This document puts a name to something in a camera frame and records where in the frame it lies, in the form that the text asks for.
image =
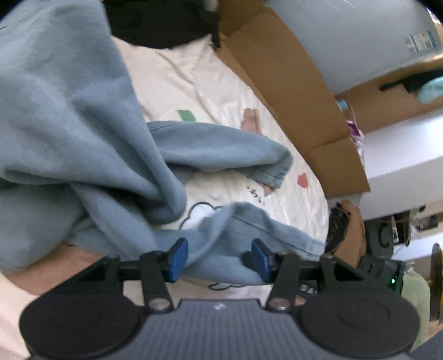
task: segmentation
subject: label sticker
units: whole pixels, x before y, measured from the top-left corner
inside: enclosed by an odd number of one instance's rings
[[[405,41],[408,49],[416,53],[437,48],[437,43],[430,31],[418,32],[406,38]]]

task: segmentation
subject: cartoon print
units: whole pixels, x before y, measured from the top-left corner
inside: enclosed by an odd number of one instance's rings
[[[299,175],[299,178],[297,180],[297,184],[302,187],[303,189],[307,189],[309,187],[309,183],[307,181],[306,173]]]
[[[183,230],[196,229],[221,207],[222,206],[213,207],[210,203],[204,201],[195,203],[192,205],[188,216],[182,221],[179,228]]]
[[[252,188],[250,188],[249,186],[247,186],[246,188],[249,190],[249,192],[251,193],[251,195],[252,195],[254,198],[258,198],[258,202],[259,202],[260,204],[262,203],[262,204],[264,205],[264,200],[261,199],[261,196],[258,196],[258,194],[257,194],[257,190],[252,189]]]
[[[241,122],[240,129],[257,135],[263,135],[260,129],[260,117],[258,116],[257,109],[244,110],[243,121]],[[260,184],[260,186],[264,190],[264,196],[268,196],[274,191],[274,189],[268,185]]]
[[[190,110],[177,110],[183,121],[195,122],[195,116]]]
[[[224,291],[231,288],[239,289],[245,286],[246,285],[232,285],[232,284],[225,284],[223,282],[216,282],[215,284],[208,285],[208,288],[210,288],[213,291]]]
[[[180,229],[189,230],[198,228],[205,222],[205,220],[209,219],[216,212],[217,209],[220,209],[221,207],[222,206],[214,207],[210,203],[204,201],[195,203],[194,205],[192,205],[191,209],[189,209],[189,213],[186,219],[184,219],[180,224]],[[244,287],[244,285],[231,285],[221,282],[216,282],[208,286],[208,288],[213,291],[223,291],[230,288],[242,287]]]

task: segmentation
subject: blue clip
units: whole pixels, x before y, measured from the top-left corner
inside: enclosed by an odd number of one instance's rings
[[[251,244],[252,262],[255,271],[258,272],[263,282],[272,282],[272,266],[274,265],[274,253],[261,241],[254,239]]]
[[[188,241],[180,238],[167,252],[168,270],[166,271],[167,282],[176,282],[183,273],[188,260]]]

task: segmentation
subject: gray textured pad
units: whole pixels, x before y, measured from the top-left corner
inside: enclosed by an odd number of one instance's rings
[[[289,315],[262,309],[257,300],[183,300],[153,315],[125,348],[103,360],[338,360],[312,343]],[[408,360],[405,355],[391,360]],[[43,360],[33,357],[32,360]]]

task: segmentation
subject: cardboard flap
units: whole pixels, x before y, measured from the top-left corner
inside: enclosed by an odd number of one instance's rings
[[[229,36],[264,9],[261,0],[222,0],[217,10],[221,17],[218,28],[222,34]]]
[[[328,199],[370,190],[350,137],[319,146],[311,152],[309,160]]]
[[[321,74],[274,11],[265,8],[224,45],[276,111],[280,126],[303,156],[349,135]]]
[[[261,0],[221,0],[222,59],[269,109],[327,198],[369,190],[343,114],[298,39]]]

